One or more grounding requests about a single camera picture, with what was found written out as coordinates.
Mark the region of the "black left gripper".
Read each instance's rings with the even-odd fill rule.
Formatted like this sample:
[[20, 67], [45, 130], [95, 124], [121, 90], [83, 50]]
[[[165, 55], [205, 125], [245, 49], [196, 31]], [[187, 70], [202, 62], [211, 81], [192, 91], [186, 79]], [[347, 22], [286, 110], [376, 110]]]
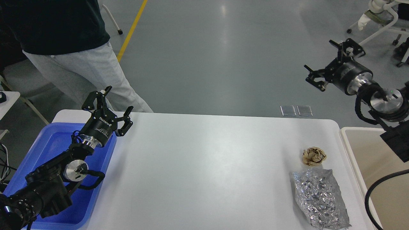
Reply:
[[[82, 104], [82, 110], [92, 112], [93, 114], [79, 131], [79, 136], [83, 140], [95, 142], [98, 147], [104, 147], [114, 131], [117, 137], [124, 136], [133, 125], [130, 119], [133, 106], [129, 106], [123, 116], [118, 118], [109, 109], [106, 96], [111, 89], [112, 86], [108, 86], [104, 90], [89, 93]], [[124, 124], [121, 128], [117, 129], [118, 122], [124, 122]]]

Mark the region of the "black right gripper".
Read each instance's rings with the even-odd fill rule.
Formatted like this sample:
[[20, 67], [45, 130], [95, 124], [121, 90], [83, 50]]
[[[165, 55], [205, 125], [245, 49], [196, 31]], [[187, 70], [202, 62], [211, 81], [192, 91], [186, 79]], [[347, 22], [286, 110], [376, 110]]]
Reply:
[[371, 70], [357, 61], [346, 62], [346, 58], [365, 56], [364, 48], [352, 38], [341, 43], [330, 40], [329, 43], [338, 49], [336, 59], [319, 70], [312, 70], [304, 65], [309, 72], [305, 81], [321, 92], [324, 92], [327, 85], [332, 83], [346, 95], [356, 95], [362, 85], [372, 81], [374, 75]]

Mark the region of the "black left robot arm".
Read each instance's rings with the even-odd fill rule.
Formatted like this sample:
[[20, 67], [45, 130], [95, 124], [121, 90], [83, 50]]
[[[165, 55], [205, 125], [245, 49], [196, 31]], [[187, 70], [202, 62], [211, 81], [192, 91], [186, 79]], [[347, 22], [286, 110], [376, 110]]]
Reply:
[[77, 190], [93, 190], [104, 180], [101, 171], [89, 169], [85, 159], [97, 147], [105, 147], [112, 134], [124, 136], [133, 125], [129, 106], [122, 117], [108, 109], [106, 96], [111, 86], [89, 93], [82, 109], [91, 117], [71, 135], [68, 149], [25, 176], [27, 185], [10, 196], [1, 195], [1, 229], [31, 229], [38, 216], [57, 215], [73, 204]]

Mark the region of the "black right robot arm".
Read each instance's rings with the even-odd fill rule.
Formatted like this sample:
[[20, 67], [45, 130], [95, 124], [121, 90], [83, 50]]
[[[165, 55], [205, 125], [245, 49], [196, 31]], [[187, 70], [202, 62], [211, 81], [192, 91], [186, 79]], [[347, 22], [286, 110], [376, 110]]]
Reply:
[[358, 177], [364, 207], [379, 230], [408, 229], [408, 83], [386, 88], [359, 61], [366, 52], [348, 38], [329, 43], [336, 56], [325, 67], [308, 70], [306, 82], [320, 91], [327, 85], [355, 96], [357, 117], [374, 128], [347, 127], [341, 137]]

